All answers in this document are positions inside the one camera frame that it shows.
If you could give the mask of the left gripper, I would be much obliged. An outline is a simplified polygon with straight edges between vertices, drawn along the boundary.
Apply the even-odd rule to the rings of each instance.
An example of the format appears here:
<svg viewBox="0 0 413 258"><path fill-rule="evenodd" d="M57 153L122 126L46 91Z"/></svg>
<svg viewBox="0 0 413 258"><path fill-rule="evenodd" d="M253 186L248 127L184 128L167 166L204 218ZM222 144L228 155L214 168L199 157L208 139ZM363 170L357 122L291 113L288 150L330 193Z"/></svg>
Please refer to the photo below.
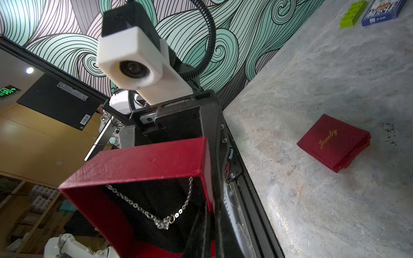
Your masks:
<svg viewBox="0 0 413 258"><path fill-rule="evenodd" d="M155 108L156 116L143 127L124 129L130 147L171 141L206 138L211 164L211 183L214 210L211 214L211 254L216 258L242 258L243 252L236 240L230 216L224 203L224 173L227 167L229 145L227 125L217 97L204 93L189 99Z"/></svg>

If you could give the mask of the red jewelry box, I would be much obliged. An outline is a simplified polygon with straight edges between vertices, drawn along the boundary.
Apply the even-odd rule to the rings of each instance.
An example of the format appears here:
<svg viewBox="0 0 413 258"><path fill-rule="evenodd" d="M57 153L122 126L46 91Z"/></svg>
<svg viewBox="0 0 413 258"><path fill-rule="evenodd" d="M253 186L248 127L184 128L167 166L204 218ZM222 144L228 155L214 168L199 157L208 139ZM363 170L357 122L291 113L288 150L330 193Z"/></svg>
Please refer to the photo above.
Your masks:
<svg viewBox="0 0 413 258"><path fill-rule="evenodd" d="M206 138L102 151L59 187L122 258L209 258Z"/></svg>

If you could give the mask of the red jewelry box lid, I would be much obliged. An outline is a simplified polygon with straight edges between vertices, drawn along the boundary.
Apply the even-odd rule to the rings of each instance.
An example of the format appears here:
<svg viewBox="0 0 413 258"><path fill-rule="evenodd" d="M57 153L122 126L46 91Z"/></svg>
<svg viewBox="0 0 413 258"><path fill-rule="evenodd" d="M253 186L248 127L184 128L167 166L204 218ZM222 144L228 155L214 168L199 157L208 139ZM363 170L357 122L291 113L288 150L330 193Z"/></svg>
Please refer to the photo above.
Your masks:
<svg viewBox="0 0 413 258"><path fill-rule="evenodd" d="M299 148L335 173L351 162L371 142L371 134L326 114L297 143Z"/></svg>

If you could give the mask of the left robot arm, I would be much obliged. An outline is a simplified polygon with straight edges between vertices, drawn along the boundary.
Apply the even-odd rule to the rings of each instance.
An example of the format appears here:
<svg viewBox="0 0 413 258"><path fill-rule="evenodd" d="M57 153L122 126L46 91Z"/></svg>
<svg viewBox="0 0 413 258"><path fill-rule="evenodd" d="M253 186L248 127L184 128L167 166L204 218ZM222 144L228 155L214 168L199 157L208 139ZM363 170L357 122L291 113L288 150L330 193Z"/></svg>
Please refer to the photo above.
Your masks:
<svg viewBox="0 0 413 258"><path fill-rule="evenodd" d="M102 226L123 258L242 258L228 210L227 176L238 160L222 107L210 88L233 75L217 6L155 22L149 2L103 14L97 64L119 88L120 149L99 154L94 185L110 213Z"/></svg>

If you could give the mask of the green small block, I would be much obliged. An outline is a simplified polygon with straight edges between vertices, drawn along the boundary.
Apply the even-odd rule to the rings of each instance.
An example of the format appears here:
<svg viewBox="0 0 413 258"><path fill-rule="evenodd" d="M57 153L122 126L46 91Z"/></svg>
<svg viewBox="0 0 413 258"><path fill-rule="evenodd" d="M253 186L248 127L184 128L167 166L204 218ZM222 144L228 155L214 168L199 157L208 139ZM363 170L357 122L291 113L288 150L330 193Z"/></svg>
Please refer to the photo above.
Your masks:
<svg viewBox="0 0 413 258"><path fill-rule="evenodd" d="M354 26L366 7L367 1L352 3L348 11L340 21L340 27L344 29Z"/></svg>

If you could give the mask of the green exit sign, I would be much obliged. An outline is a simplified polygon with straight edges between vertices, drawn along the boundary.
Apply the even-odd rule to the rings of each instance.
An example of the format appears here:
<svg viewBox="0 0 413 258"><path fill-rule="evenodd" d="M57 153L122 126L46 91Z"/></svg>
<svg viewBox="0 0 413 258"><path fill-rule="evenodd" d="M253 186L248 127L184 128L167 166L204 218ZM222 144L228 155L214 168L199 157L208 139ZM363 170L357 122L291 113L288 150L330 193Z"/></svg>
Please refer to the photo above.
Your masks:
<svg viewBox="0 0 413 258"><path fill-rule="evenodd" d="M2 87L0 88L0 100L5 100L19 92L21 92L21 90L12 85Z"/></svg>

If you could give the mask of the small card pack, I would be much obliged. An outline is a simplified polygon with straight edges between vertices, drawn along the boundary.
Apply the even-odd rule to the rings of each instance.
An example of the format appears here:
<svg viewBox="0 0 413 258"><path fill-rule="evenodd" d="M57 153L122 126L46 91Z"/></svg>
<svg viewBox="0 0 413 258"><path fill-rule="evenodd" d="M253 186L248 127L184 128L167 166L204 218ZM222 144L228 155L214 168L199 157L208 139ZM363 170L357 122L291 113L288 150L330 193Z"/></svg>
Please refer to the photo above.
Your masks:
<svg viewBox="0 0 413 258"><path fill-rule="evenodd" d="M374 0L362 18L362 26L396 19L406 0Z"/></svg>

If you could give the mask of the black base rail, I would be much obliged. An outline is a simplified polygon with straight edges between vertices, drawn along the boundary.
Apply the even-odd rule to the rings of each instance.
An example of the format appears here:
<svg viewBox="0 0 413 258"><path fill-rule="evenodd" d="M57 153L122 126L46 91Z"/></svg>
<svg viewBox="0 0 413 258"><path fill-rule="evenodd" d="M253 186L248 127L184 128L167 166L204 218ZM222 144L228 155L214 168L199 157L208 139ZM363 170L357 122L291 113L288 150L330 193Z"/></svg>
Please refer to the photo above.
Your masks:
<svg viewBox="0 0 413 258"><path fill-rule="evenodd" d="M243 257L284 258L231 132L228 132L226 140L229 155L224 173L224 203Z"/></svg>

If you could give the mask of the black wall panel outside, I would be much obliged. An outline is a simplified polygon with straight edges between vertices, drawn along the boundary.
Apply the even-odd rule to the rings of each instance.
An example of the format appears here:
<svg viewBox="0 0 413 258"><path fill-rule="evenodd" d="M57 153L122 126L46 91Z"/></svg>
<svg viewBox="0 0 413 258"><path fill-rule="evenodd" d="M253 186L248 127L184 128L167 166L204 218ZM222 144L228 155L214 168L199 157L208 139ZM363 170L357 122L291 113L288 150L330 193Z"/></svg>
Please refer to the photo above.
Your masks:
<svg viewBox="0 0 413 258"><path fill-rule="evenodd" d="M81 131L100 106L92 97L46 74L17 103Z"/></svg>

